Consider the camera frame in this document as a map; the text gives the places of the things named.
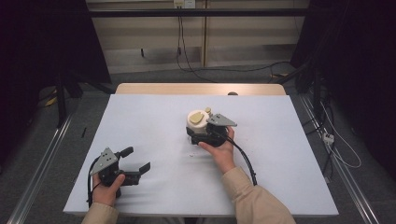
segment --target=cable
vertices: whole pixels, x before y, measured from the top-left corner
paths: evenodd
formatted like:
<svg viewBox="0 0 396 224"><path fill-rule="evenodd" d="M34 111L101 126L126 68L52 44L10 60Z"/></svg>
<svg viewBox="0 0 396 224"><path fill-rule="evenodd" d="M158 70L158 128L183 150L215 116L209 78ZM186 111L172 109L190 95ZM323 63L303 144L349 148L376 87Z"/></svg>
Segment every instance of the cable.
<svg viewBox="0 0 396 224"><path fill-rule="evenodd" d="M248 159L248 155L245 153L245 151L240 146L238 146L230 136L225 136L225 135L215 132L215 131L212 131L212 132L215 133L220 138L224 139L225 141L230 142L236 148L238 148L239 152L241 153L242 157L245 159L245 162L247 163L247 167L250 171L251 181L253 182L253 185L256 186L257 185L256 173L254 173L253 166L251 165L251 162Z"/></svg>
<svg viewBox="0 0 396 224"><path fill-rule="evenodd" d="M182 43L183 43L184 56L185 56L185 58L186 58L187 65L189 66L190 69L182 68L181 65L180 65L180 62L179 62L179 60L178 60L179 49L180 49L180 38L181 38L181 41L182 41ZM270 69L271 69L271 79L270 79L270 81L271 81L272 78L273 78L273 76L274 76L273 71L272 71L272 67L273 67L274 65L281 64L281 63L288 63L288 64L290 64L290 62L277 62L277 63L272 63L272 64L270 64L270 65L266 65L266 66L260 67L260 68L242 69L242 70L238 70L238 69L225 69L225 68L200 68L200 69L192 69L192 67L191 67L191 65L190 65L190 62L189 62L189 58L188 58L188 56L187 56L186 44L185 44L185 40L184 40L183 19L182 19L181 17L178 17L177 65L178 65L178 67L180 68L180 70L182 70L182 71L185 71L185 72L193 72L194 75L195 75L196 77L200 78L200 79L203 79L203 80L209 81L209 82L217 83L216 81L213 81L213 80L211 80L211 79L208 79L208 78L199 76L198 74L196 74L196 72L199 72L199 71L254 72L254 71L260 71L260 70L263 70L263 69L266 69L266 68L270 68Z"/></svg>
<svg viewBox="0 0 396 224"><path fill-rule="evenodd" d="M332 150L330 152L328 152L326 162L325 162L325 164L324 164L324 166L323 166L323 168L321 170L322 174L324 175L324 173L326 172L327 165L330 163L330 167L331 167L330 179L332 179L332 173L333 173L331 158L332 158L332 153L334 152L334 148L335 148L335 142L332 143Z"/></svg>
<svg viewBox="0 0 396 224"><path fill-rule="evenodd" d="M323 127L323 125L324 125L325 122L326 122L326 117L325 117L325 118L318 118L318 119L320 120L320 124L318 125L318 127L317 127L316 129L314 129L314 130L308 132L308 133L305 133L305 135L309 135L309 134L311 134L311 133L315 133L315 132L321 130L321 128Z"/></svg>
<svg viewBox="0 0 396 224"><path fill-rule="evenodd" d="M295 9L295 0L293 0L293 9ZM295 16L294 16L294 25L296 26L297 34L300 37L300 30L298 29L297 20Z"/></svg>
<svg viewBox="0 0 396 224"><path fill-rule="evenodd" d="M337 130L334 128L334 125L333 125L332 122L330 121L329 114L327 113L327 111L326 111L326 109L325 109L323 103L320 102L320 104L321 104L321 106L323 107L324 113L326 114L326 117L328 118L329 123L330 123L330 125L332 126L334 132L335 132L335 133L344 141L344 143L346 143L346 145L352 150L352 152L355 154L355 156L356 156L356 157L358 158L358 160L359 160L359 165L351 165L351 164L347 163L346 161L344 161L344 160L341 158L341 156L340 156L339 154L335 153L335 151L333 150L333 148L330 146L329 143L326 143L327 146L329 147L329 150L334 154L334 157L337 158L339 161L341 161L344 165L346 165L346 166L348 166L348 167L351 167L351 168L359 168L359 167L361 167L361 158L359 157L358 153L356 153L356 151L353 149L353 147L341 136L341 134L340 134L339 132L337 132Z"/></svg>
<svg viewBox="0 0 396 224"><path fill-rule="evenodd" d="M183 41L183 49L184 49L184 56L186 58L187 61L187 65L189 66L190 70L186 70L184 68L182 68L180 66L180 63L178 61L178 50L180 49L180 34L181 34L181 38ZM183 19L181 17L178 17L178 41L177 41L177 65L178 67L186 72L192 72L196 77L208 81L208 82L213 82L213 83L217 83L216 81L213 81L211 79L205 78L205 77L201 77L198 74L196 74L196 72L191 68L190 62L189 62L189 58L187 57L187 51L186 51L186 43L184 42L184 27L183 27Z"/></svg>
<svg viewBox="0 0 396 224"><path fill-rule="evenodd" d="M91 164L91 167L90 167L90 171L92 170L92 168L96 164L96 162L99 160L99 158L100 157L96 158L93 161L93 163ZM91 175L90 175L90 171L88 172L88 187L87 187L87 189L88 189L88 200L87 200L87 203L88 203L89 207L91 207L91 205L92 205L92 193L93 193L93 190L100 184L99 183L98 185L93 187L93 189L91 190Z"/></svg>

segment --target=electrical cable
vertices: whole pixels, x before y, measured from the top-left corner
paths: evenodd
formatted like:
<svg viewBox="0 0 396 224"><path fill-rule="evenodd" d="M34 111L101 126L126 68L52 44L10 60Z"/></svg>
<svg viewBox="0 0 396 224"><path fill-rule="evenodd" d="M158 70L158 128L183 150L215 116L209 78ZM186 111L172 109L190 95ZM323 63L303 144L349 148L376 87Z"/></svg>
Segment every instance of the electrical cable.
<svg viewBox="0 0 396 224"><path fill-rule="evenodd" d="M245 151L240 146L238 146L230 136L224 136L223 134L215 132L215 131L212 131L212 132L215 133L216 135L218 135L219 137L221 137L222 139L224 139L225 141L230 142L236 148L238 148L239 152L241 153L242 157L244 158L245 162L247 163L247 168L250 171L250 176L251 176L251 181L253 182L253 186L256 186L257 185L256 173L254 172L253 166L251 165L251 162L248 159L248 155L245 153Z"/></svg>
<svg viewBox="0 0 396 224"><path fill-rule="evenodd" d="M309 134L311 134L311 133L315 133L315 132L321 130L321 128L323 127L323 125L324 125L325 122L326 122L326 117L324 117L324 118L318 118L318 119L320 120L320 124L318 125L318 127L317 127L316 129L312 130L312 131L309 131L308 133L305 133L305 135L309 135Z"/></svg>
<svg viewBox="0 0 396 224"><path fill-rule="evenodd" d="M329 123L330 123L330 125L332 126L334 132L335 132L335 133L344 141L344 143L352 150L352 152L355 154L356 158L358 159L359 164L358 164L358 165L351 165L351 164L347 163L346 161L344 161L344 160L341 158L341 156L340 156L339 154L335 153L335 150L332 149L332 146L330 146L329 143L326 143L326 144L328 145L328 147L329 147L329 150L334 154L334 157L337 158L339 161L341 161L344 165L346 165L346 166L348 166L348 167L351 167L351 168L359 168L359 167L361 167L361 158L359 157L358 153L356 153L356 151L353 149L353 147L341 136L341 134L340 134L339 132L337 132L337 130L334 128L334 125L333 125L332 122L330 121L329 114L327 113L327 111L326 111L326 109L325 109L323 103L320 102L320 104L321 104L321 106L323 107L324 113L326 114L326 117L328 118Z"/></svg>
<svg viewBox="0 0 396 224"><path fill-rule="evenodd" d="M93 166L96 164L96 162L99 161L99 158L100 158L100 157L96 158L96 159L93 161L93 163L91 164L91 167L90 167L90 171L88 172L88 187L87 187L87 189L88 189L88 200L87 200L87 203L88 203L88 206L89 206L89 207L91 207L91 205L92 205L92 193L93 193L93 190L94 190L99 184L101 184L101 183L99 183L98 185L96 185L95 187L93 187L93 189L91 190L91 175L90 175L90 172L91 172Z"/></svg>
<svg viewBox="0 0 396 224"><path fill-rule="evenodd" d="M187 65L189 66L190 70L186 70L186 69L182 68L182 67L180 66L179 61L178 61L178 50L180 49L180 36L181 36L182 41L183 41L184 56L185 56L185 58L186 58ZM198 77L198 78L200 78L200 79L202 79L202 80L205 80L205 81L208 81L208 82L212 82L212 83L217 83L217 82L214 81L214 80L211 80L211 79L208 79L208 78L199 76L198 74L196 74L196 71L194 71L194 70L191 68L191 65L190 65L190 62L189 62L189 58L187 57L186 43L185 43L185 41L184 41L183 19L182 19L181 17L178 17L177 65L178 65L178 67L179 67L181 70L186 71L186 72L192 72L196 77Z"/></svg>
<svg viewBox="0 0 396 224"><path fill-rule="evenodd" d="M295 9L295 0L293 0L293 9ZM295 16L294 16L294 25L296 26L297 34L300 37L300 30L298 29L297 20Z"/></svg>
<svg viewBox="0 0 396 224"><path fill-rule="evenodd" d="M326 106L326 111L327 111L327 109L330 109L330 111L332 113L332 119L328 118L329 122L330 123L334 123L334 113L332 112L332 107L330 106L330 98L331 98L330 94L328 93L327 96L325 98L323 98L323 101L327 105ZM334 135L334 128L332 128L331 134ZM330 163L330 166L331 166L330 179L332 179L332 174L333 174L332 153L334 152L334 149L335 149L335 142L332 143L332 150L330 150L330 152L326 150L328 156L327 156L326 162L325 162L325 164L324 164L324 166L323 166L323 168L321 170L322 174L324 175L325 172L326 172L326 169L327 169L327 165Z"/></svg>
<svg viewBox="0 0 396 224"><path fill-rule="evenodd" d="M179 57L178 55L179 55L179 53L180 53L180 52L179 52L179 50L180 50L180 38L181 38L181 41L182 41L182 43L183 43L184 56L185 56L185 58L186 58L187 65L189 66L190 69L182 68L181 65L180 65L180 62L179 62L179 60L178 60L178 57ZM185 72L193 72L194 75L195 75L196 77L200 78L200 79L203 79L203 80L209 81L209 82L217 83L216 81L213 81L213 80L211 80L211 79L208 79L208 78L199 76L198 74L196 74L196 72L199 72L199 71L254 72L254 71L260 71L260 70L263 70L263 69L266 69L266 68L270 68L270 69L271 69L271 79L270 79L270 81L271 81L272 78L273 78L273 76L274 76L274 74L273 74L273 72L272 72L272 67L273 67L274 65L281 64L281 63L288 63L288 64L290 64L290 62L277 62L277 63L272 63L272 64L270 64L270 65L266 65L266 66L264 66L264 67L253 68L253 69L241 69L241 70L239 70L239 69L225 69L225 68L200 68L200 69L192 69L192 67L191 67L191 65L190 65L190 62L189 62L189 58L188 58L188 56L187 56L186 44L185 44L185 40L184 40L183 19L182 19L181 17L178 17L177 65L178 65L178 67L180 68L180 70L182 70L182 71L185 71Z"/></svg>
<svg viewBox="0 0 396 224"><path fill-rule="evenodd" d="M341 18L340 26L338 28L337 34L335 35L334 44L337 42L338 37L341 34L341 30L343 29L344 21L345 21L346 15L347 15L347 9L349 8L349 3L350 3L350 0L348 0L347 3L346 3L346 8L345 8L344 14L343 14L343 16Z"/></svg>

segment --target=white table surface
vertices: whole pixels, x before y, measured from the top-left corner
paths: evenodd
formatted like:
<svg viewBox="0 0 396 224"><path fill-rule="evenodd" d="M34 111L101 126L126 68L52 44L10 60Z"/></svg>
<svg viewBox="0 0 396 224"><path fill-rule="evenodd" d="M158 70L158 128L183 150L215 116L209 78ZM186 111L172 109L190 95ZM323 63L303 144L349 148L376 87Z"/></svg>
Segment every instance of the white table surface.
<svg viewBox="0 0 396 224"><path fill-rule="evenodd" d="M235 121L234 141L245 150L258 184L271 191L294 216L338 215L332 195L305 137L289 96L112 95L64 212L88 211L87 175L105 147L134 147L120 159L124 171L151 170L138 186L121 187L116 208L125 216L229 217L233 205L211 156L191 145L186 118L212 108ZM239 151L235 162L247 174Z"/></svg>

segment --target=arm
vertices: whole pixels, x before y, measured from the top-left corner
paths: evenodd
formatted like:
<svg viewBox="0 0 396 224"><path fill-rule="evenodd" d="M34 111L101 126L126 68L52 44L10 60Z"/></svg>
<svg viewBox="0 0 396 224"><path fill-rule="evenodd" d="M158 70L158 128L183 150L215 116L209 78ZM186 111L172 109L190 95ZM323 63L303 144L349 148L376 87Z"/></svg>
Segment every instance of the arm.
<svg viewBox="0 0 396 224"><path fill-rule="evenodd" d="M227 127L233 139L234 131ZM233 162L233 145L226 141L220 147L212 147L204 142L199 146L208 151L223 173L222 183L235 206L239 224L251 223L295 223L288 208L268 190L253 186L240 167Z"/></svg>
<svg viewBox="0 0 396 224"><path fill-rule="evenodd" d="M92 177L92 185L97 187L93 189L93 204L82 220L83 224L117 222L119 212L114 208L114 203L116 192L124 179L125 175L119 175L110 187L106 187L100 184L98 174Z"/></svg>

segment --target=human hand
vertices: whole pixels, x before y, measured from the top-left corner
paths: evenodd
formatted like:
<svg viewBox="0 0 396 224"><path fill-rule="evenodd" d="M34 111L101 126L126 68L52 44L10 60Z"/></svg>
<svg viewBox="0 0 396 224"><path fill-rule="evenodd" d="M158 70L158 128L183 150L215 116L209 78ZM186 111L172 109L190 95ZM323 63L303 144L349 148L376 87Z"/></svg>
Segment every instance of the human hand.
<svg viewBox="0 0 396 224"><path fill-rule="evenodd" d="M228 136L233 139L233 128L227 126L227 131ZM233 162L233 144L231 144L229 141L225 141L223 145L219 147L212 147L205 142L199 142L198 146L208 151L212 155L216 165L219 167L223 174L227 173L229 170L235 167L235 164Z"/></svg>
<svg viewBox="0 0 396 224"><path fill-rule="evenodd" d="M95 174L92 177L92 185L97 187L93 190L92 201L94 203L103 203L113 207L116 202L117 190L120 188L124 180L125 175L119 175L110 187L106 187L101 184L99 174Z"/></svg>

